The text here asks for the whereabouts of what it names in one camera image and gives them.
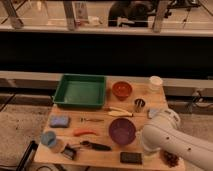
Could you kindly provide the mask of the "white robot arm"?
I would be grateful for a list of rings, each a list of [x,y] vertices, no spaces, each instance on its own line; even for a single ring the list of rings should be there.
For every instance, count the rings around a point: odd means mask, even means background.
[[[213,143],[179,131],[181,119],[172,109],[161,109],[141,130],[141,144],[147,152],[160,149],[213,171]]]

